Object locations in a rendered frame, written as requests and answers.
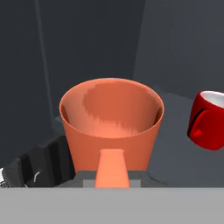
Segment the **dark grey cabinet door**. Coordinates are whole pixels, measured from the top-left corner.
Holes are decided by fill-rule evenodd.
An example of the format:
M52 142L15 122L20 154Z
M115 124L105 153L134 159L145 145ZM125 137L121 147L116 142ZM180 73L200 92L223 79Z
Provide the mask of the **dark grey cabinet door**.
M34 0L0 0L0 167L52 134Z

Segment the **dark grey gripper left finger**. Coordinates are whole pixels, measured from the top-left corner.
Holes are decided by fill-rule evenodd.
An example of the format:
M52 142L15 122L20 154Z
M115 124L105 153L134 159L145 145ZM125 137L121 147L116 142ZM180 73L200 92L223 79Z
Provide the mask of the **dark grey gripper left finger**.
M79 171L74 179L59 185L59 187L95 187L95 171Z

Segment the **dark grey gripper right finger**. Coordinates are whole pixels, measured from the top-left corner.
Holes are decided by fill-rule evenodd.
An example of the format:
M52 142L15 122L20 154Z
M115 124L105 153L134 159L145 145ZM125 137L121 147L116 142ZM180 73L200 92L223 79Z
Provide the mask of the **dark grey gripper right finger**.
M129 171L129 182L131 187L156 188L167 187L165 182L154 178L147 171Z

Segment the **red mug white inside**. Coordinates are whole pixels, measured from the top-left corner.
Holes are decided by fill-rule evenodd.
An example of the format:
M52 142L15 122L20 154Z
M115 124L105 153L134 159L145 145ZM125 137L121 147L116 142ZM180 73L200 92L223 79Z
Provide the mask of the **red mug white inside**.
M191 109L187 136L210 151L224 147L224 93L203 90L197 93Z

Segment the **dark grey cabinet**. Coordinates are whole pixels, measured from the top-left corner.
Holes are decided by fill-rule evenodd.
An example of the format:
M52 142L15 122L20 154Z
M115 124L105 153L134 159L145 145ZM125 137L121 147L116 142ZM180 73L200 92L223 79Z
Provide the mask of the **dark grey cabinet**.
M224 149L187 137L200 90L224 92L224 0L34 0L50 121L72 86L101 77L154 89L164 119L148 173L171 187L224 187Z

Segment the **black boxy appliance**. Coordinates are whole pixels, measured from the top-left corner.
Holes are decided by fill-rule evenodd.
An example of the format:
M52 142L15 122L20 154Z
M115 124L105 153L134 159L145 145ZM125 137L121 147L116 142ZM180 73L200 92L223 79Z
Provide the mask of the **black boxy appliance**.
M0 169L0 187L55 187L72 180L75 169L67 138L58 136Z

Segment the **orange cup with handle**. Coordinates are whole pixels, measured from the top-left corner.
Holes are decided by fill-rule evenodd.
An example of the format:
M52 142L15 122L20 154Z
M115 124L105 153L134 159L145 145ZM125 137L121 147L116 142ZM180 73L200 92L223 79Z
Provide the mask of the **orange cup with handle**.
M128 188L144 171L165 112L161 97L121 78L84 81L61 98L59 114L77 172L95 171L96 188Z

